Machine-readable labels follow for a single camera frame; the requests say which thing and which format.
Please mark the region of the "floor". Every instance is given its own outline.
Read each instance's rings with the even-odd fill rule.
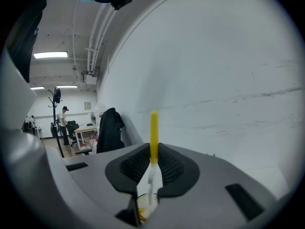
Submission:
[[[90,138],[89,138],[89,135],[88,135],[88,134],[83,133],[83,138],[84,138],[84,141],[85,141],[86,143],[89,143]],[[48,148],[48,147],[54,147],[54,148],[56,148],[56,149],[58,150],[58,152],[60,153],[59,148],[58,148],[58,144],[57,144],[57,141],[56,141],[56,138],[46,138],[46,139],[43,139],[42,142],[43,142],[43,144],[44,144],[44,146],[45,146],[46,148]],[[81,155],[75,154],[75,152],[79,150],[77,143],[73,144],[73,146],[65,147],[65,146],[63,145],[63,139],[62,139],[61,137],[59,138],[59,142],[60,142],[60,144],[61,144],[61,149],[62,149],[62,152],[63,152],[63,155],[64,155],[65,158],[67,158],[67,157],[81,156]]]

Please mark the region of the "white curved panel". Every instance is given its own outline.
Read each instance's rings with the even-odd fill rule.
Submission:
[[[133,27],[98,93],[130,135],[148,142],[156,109],[160,142],[216,154],[278,198],[293,188],[304,157],[303,45],[276,2],[167,0]]]

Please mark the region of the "gray plastic surface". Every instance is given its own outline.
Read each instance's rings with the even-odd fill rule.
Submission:
[[[238,183],[263,207],[269,208],[275,198],[261,184],[225,160],[197,153],[181,147],[167,145],[169,148],[191,158],[200,168],[200,177],[193,188],[178,198],[162,198],[160,204],[145,228],[236,228],[247,224],[225,186]],[[85,162],[89,166],[70,172],[75,182],[88,196],[115,213],[126,208],[127,202],[122,193],[117,192],[105,181],[106,165],[118,156],[124,155],[140,145],[75,158],[65,158],[65,165]]]
[[[140,145],[62,159],[56,148],[45,149],[33,135],[19,131],[2,131],[2,134],[1,155],[5,157],[11,181],[29,209],[46,224],[55,228],[134,228],[115,217],[127,208],[131,196],[117,192],[104,170],[111,160]],[[230,229],[251,225],[225,190],[225,186],[234,183],[243,186],[265,209],[275,203],[262,185],[230,163],[166,146],[196,162],[200,176],[183,196],[162,198],[144,228]],[[80,162],[88,167],[68,172],[65,165]]]

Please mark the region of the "table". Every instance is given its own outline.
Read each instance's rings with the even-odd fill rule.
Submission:
[[[43,139],[42,128],[41,128],[40,126],[38,126],[38,127],[35,128],[35,131],[37,131],[38,138],[40,139],[39,130],[41,130],[41,138]]]
[[[79,139],[78,139],[78,133],[80,133],[81,134],[81,140],[82,140],[82,143],[84,144],[85,142],[84,142],[84,139],[83,139],[83,137],[82,137],[82,133],[83,132],[90,132],[90,131],[97,131],[98,130],[98,127],[97,127],[97,125],[90,125],[90,126],[85,126],[85,127],[79,127],[79,128],[77,128],[75,131],[74,131],[74,133],[75,133],[75,136],[76,136],[76,141],[77,141],[77,145],[78,145],[78,148],[79,149],[81,149],[81,145],[80,145],[80,141],[79,141]]]

